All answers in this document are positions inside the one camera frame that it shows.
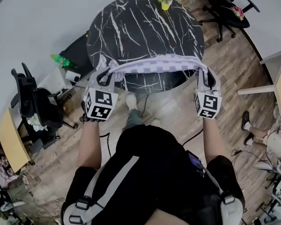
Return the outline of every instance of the jeans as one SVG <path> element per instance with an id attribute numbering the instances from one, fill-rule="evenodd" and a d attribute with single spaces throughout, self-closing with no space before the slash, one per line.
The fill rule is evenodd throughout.
<path id="1" fill-rule="evenodd" d="M 132 109 L 129 112 L 126 126 L 123 128 L 122 132 L 124 132 L 128 128 L 132 128 L 138 125 L 144 125 L 144 122 L 141 119 L 141 112 L 137 109 Z"/>

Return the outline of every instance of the white cloth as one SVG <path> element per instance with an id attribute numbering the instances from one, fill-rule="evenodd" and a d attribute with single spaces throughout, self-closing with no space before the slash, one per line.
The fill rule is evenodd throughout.
<path id="1" fill-rule="evenodd" d="M 107 59 L 100 55 L 98 66 L 96 70 L 100 68 L 110 68 L 108 74 L 115 74 L 115 81 L 120 82 L 124 79 L 125 74 L 128 73 L 163 73 L 163 72 L 176 72 L 185 70 L 199 70 L 206 74 L 208 73 L 208 67 L 203 64 L 199 58 L 194 56 L 180 56 L 176 54 L 157 55 L 153 58 L 141 59 L 136 58 L 133 61 L 127 61 L 127 63 L 118 64 L 116 60 L 111 60 L 107 64 Z"/>
<path id="2" fill-rule="evenodd" d="M 275 131 L 268 130 L 267 136 L 264 137 L 263 143 L 267 145 L 269 150 L 275 153 L 279 158 L 281 158 L 281 134 Z"/>

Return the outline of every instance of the pink object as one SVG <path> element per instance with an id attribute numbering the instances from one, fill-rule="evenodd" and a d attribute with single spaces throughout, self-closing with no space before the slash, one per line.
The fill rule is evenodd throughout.
<path id="1" fill-rule="evenodd" d="M 232 6 L 231 10 L 238 16 L 241 17 L 242 19 L 244 18 L 244 13 L 240 7 L 237 6 Z"/>

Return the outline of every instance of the plastic bottle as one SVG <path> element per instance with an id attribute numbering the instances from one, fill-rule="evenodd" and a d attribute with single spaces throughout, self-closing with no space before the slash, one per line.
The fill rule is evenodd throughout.
<path id="1" fill-rule="evenodd" d="M 59 63 L 61 66 L 64 67 L 73 67 L 72 63 L 64 58 L 63 56 L 57 55 L 57 54 L 51 54 L 50 57 L 57 63 Z"/>

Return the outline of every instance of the black marble tabletop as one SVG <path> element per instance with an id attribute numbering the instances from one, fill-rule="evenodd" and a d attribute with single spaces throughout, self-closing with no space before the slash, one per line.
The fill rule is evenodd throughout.
<path id="1" fill-rule="evenodd" d="M 168 11 L 156 0 L 116 0 L 93 20 L 87 41 L 89 59 L 96 68 L 100 55 L 119 65 L 161 54 L 196 56 L 204 53 L 202 30 L 191 13 L 173 1 Z M 184 83 L 192 70 L 126 74 L 116 86 L 135 93 L 170 90 Z"/>

